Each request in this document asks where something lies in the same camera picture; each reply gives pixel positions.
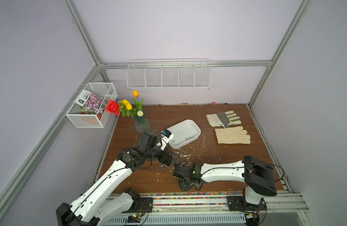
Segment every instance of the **beige glove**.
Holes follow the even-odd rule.
[[[250,135],[242,126],[215,129],[216,139],[219,144],[249,144]]]

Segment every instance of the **white mesh basket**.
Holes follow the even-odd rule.
[[[209,63],[128,65],[127,87],[133,89],[209,89]]]
[[[90,82],[85,86],[85,89],[103,98],[103,102],[109,102],[110,99],[117,99],[117,92],[113,86],[113,83],[104,82]],[[103,115],[99,120],[97,113],[94,115],[81,114],[82,110],[80,106],[76,103],[70,107],[69,111],[66,113],[69,120],[77,128],[104,128],[108,116],[110,113],[104,109]]]

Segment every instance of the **flower stem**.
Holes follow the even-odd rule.
[[[140,101],[138,100],[138,97],[137,97],[137,103],[138,103],[137,109],[138,109],[139,111],[141,111],[141,109],[140,109]]]

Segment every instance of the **white wall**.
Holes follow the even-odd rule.
[[[248,103],[264,74],[265,67],[211,68],[211,88],[202,90],[139,90],[144,104],[179,103]],[[117,89],[118,99],[132,101],[132,90],[127,88],[126,70],[107,70]]]
[[[0,226],[57,226],[58,206],[88,189],[112,121],[82,129],[67,120]]]
[[[61,0],[0,1],[0,193],[92,67]]]
[[[347,225],[347,0],[313,1],[254,112],[317,225]]]
[[[301,0],[74,1],[104,62],[271,59]]]

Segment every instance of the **vase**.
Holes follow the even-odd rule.
[[[133,117],[136,120],[136,123],[134,124],[136,127],[137,132],[143,133],[151,128],[151,124],[149,123],[149,120],[144,117],[144,110],[142,116],[134,115]]]

